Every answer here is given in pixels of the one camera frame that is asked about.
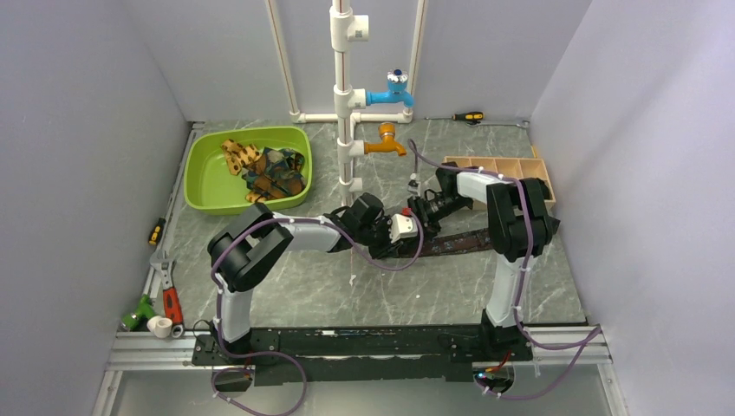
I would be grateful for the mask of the dark brown floral tie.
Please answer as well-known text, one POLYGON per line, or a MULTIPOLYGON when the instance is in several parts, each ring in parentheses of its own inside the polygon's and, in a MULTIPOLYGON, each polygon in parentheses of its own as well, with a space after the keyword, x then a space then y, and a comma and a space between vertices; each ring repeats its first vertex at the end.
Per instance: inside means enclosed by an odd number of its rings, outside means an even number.
POLYGON ((487 229, 431 237, 423 243, 419 257, 460 255, 493 249, 487 229))

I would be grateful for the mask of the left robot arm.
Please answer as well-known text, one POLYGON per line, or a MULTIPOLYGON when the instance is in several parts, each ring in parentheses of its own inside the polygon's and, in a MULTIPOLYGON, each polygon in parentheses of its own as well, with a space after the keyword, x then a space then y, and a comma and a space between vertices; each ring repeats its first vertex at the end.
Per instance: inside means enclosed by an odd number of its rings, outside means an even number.
POLYGON ((364 193, 348 206, 317 217, 294 217, 264 203, 247 208, 207 245, 211 279, 217 286, 211 322, 215 353, 236 364, 251 351, 250 311, 254 289, 286 253, 337 253, 356 249, 375 262, 407 249, 417 259, 428 236, 419 216, 407 208, 386 214, 382 202, 364 193))

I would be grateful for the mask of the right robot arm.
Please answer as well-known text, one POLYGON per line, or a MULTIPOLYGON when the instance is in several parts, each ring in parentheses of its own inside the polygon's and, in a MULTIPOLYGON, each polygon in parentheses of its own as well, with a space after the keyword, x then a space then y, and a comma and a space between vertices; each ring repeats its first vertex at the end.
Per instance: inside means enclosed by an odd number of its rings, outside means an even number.
POLYGON ((546 201, 550 188, 540 178, 516 179, 480 166, 459 167, 445 163, 437 167, 439 191, 413 195, 407 208, 422 226, 424 244, 444 249, 461 244, 466 250, 493 250, 496 272, 491 297, 483 309, 478 350, 489 360, 501 358, 510 349, 523 346, 521 303, 526 282, 536 260, 556 235, 559 220, 549 213, 546 201), (464 235, 438 238, 442 219, 481 203, 487 225, 464 235))

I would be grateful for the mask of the orange faucet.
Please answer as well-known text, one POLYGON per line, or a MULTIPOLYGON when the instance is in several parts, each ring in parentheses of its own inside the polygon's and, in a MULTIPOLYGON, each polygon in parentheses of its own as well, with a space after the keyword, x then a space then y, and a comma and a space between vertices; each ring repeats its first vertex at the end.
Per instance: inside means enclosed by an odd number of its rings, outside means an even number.
POLYGON ((396 126, 391 122, 383 122, 378 127, 380 142, 364 143, 364 153, 396 153, 399 157, 407 155, 407 150, 395 138, 396 126))

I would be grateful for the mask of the wooden compartment tray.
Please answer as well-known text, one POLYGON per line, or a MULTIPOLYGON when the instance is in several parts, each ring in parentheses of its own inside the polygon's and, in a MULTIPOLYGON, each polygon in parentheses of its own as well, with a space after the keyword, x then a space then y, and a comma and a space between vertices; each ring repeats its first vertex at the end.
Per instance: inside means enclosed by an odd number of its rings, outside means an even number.
POLYGON ((550 176, 543 159, 538 158, 505 158, 480 156, 445 156, 444 163, 453 162, 458 167, 485 167, 493 172, 502 173, 516 179, 541 179, 549 188, 550 195, 544 198, 548 210, 556 204, 556 196, 550 182, 550 176))

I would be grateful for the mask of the yellow black screwdriver back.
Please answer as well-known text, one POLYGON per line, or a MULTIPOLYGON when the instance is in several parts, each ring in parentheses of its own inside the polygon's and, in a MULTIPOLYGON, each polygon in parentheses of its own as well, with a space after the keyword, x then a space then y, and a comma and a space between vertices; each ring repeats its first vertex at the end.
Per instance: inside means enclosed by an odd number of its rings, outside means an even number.
POLYGON ((481 111, 471 111, 465 113, 452 114, 447 116, 431 116, 426 120, 453 120, 462 121, 470 125, 478 124, 485 118, 485 114, 481 111))

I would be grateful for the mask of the yellow black screwdriver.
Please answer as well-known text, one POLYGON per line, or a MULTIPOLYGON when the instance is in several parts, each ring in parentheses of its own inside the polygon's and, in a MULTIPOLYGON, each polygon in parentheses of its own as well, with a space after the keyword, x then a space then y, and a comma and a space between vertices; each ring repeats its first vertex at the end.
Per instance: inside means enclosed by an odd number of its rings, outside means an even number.
POLYGON ((471 111, 465 113, 452 114, 447 116, 431 116, 426 120, 453 120, 462 121, 470 125, 478 124, 485 118, 485 114, 481 111, 471 111))
POLYGON ((165 228, 166 219, 163 217, 159 217, 149 233, 147 242, 150 245, 157 246, 163 238, 165 228))

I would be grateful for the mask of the dark teal patterned tie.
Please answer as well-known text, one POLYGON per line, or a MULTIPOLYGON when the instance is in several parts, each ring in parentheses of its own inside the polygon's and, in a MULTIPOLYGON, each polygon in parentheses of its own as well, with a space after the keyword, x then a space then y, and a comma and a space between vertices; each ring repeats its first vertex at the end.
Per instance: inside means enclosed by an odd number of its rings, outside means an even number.
POLYGON ((295 149, 244 148, 241 178, 249 189, 245 199, 251 203, 289 198, 306 188, 301 170, 305 157, 295 149))

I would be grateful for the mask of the silver wrench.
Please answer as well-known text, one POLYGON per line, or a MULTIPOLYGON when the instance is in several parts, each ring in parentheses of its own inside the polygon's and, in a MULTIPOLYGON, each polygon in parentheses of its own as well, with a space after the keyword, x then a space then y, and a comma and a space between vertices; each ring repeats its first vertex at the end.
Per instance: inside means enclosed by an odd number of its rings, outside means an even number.
POLYGON ((527 129, 530 127, 530 122, 528 120, 475 120, 470 121, 468 123, 469 127, 517 127, 522 129, 527 129))

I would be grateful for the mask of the blue faucet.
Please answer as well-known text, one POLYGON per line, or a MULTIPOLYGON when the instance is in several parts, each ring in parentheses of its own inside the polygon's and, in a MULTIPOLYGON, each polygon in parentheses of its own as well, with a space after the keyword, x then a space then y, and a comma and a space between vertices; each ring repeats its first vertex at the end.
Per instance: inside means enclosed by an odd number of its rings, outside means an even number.
POLYGON ((414 99, 408 91, 408 74, 396 68, 387 73, 387 91, 366 92, 366 105, 402 103, 406 108, 412 108, 414 99))

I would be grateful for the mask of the green plastic basin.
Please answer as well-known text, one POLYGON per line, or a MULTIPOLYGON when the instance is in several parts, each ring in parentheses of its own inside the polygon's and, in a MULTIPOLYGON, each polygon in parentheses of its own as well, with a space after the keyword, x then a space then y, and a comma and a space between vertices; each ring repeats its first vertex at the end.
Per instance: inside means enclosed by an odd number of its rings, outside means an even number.
POLYGON ((268 201, 272 211, 281 211, 301 204, 313 184, 313 161, 309 137, 304 130, 293 126, 249 127, 245 129, 207 133, 194 140, 188 154, 183 178, 186 203, 210 215, 236 215, 250 202, 249 189, 240 174, 234 175, 227 166, 228 158, 222 145, 232 140, 240 145, 253 145, 262 151, 291 149, 305 158, 301 174, 304 190, 294 196, 268 201))

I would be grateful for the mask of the white pvc pipe assembly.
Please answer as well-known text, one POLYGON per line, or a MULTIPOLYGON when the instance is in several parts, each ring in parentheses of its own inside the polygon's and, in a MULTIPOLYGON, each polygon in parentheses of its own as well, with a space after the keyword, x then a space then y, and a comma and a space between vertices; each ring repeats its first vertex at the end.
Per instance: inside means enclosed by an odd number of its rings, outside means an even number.
MULTIPOLYGON (((296 124, 309 122, 337 123, 337 189, 343 205, 351 205, 354 196, 363 190, 362 178, 354 173, 354 160, 366 155, 363 140, 354 138, 354 129, 362 122, 393 122, 407 124, 413 121, 413 107, 402 103, 366 105, 364 88, 353 88, 350 80, 350 50, 356 42, 369 40, 369 16, 356 15, 349 1, 333 1, 329 7, 330 44, 334 51, 335 84, 333 87, 334 112, 332 114, 307 114, 300 110, 295 84, 292 79, 288 53, 282 34, 277 4, 267 1, 265 9, 270 21, 276 57, 281 66, 284 86, 289 103, 290 120, 296 124)), ((418 1, 413 29, 412 49, 408 70, 408 91, 413 96, 420 65, 421 46, 426 22, 427 2, 418 1)))

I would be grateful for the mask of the yellow black screwdriver left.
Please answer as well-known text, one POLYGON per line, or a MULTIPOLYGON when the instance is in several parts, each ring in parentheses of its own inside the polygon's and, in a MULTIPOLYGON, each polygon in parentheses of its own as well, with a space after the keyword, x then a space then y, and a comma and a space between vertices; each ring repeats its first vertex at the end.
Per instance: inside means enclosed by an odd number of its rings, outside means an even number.
POLYGON ((150 245, 157 246, 163 238, 165 228, 166 219, 163 217, 159 217, 149 233, 147 242, 150 245))

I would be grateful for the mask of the white pipe fitting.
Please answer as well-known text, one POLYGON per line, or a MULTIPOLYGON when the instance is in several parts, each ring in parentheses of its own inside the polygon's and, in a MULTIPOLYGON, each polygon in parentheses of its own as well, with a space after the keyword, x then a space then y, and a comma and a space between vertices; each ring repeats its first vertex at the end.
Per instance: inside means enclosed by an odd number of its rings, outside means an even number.
POLYGON ((159 339, 165 339, 172 334, 173 322, 170 318, 156 315, 147 320, 147 329, 159 339))

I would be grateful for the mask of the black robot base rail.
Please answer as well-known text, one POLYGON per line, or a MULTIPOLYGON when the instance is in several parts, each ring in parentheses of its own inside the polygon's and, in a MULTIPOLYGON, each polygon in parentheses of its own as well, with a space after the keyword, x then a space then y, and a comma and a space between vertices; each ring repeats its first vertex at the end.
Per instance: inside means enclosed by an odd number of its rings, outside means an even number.
POLYGON ((256 386, 299 381, 442 379, 469 381, 483 366, 508 367, 531 361, 531 346, 514 328, 487 324, 370 326, 333 328, 253 328, 242 347, 219 348, 204 333, 195 338, 192 365, 248 365, 256 386))

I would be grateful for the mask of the red handled pliers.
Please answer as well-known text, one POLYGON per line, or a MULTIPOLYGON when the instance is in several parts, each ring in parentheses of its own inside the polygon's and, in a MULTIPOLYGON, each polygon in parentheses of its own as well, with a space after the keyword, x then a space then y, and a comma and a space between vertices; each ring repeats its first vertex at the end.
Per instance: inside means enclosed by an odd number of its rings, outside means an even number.
POLYGON ((172 278, 175 260, 165 250, 157 249, 150 257, 150 264, 159 273, 162 287, 163 309, 166 318, 172 321, 172 337, 179 338, 185 332, 184 318, 179 302, 178 291, 172 278))

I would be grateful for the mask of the aluminium frame rail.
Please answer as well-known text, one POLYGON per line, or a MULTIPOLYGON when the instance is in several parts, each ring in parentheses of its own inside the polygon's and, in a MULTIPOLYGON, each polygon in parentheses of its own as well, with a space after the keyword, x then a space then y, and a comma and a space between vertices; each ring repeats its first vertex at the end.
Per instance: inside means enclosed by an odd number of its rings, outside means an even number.
MULTIPOLYGON (((206 328, 190 329, 179 338, 159 339, 146 332, 117 334, 107 362, 103 382, 94 404, 94 414, 109 415, 112 412, 122 376, 128 372, 202 370, 218 376, 217 386, 225 391, 243 389, 248 382, 254 385, 253 369, 248 365, 228 367, 196 367, 192 365, 195 338, 206 328)), ((472 375, 495 381, 501 387, 510 385, 511 372, 520 367, 530 367, 539 372, 544 366, 566 366, 571 363, 600 367, 612 361, 608 343, 598 328, 581 325, 530 325, 524 330, 531 346, 531 361, 494 366, 483 366, 472 375)), ((303 366, 293 357, 281 354, 308 380, 303 366)))

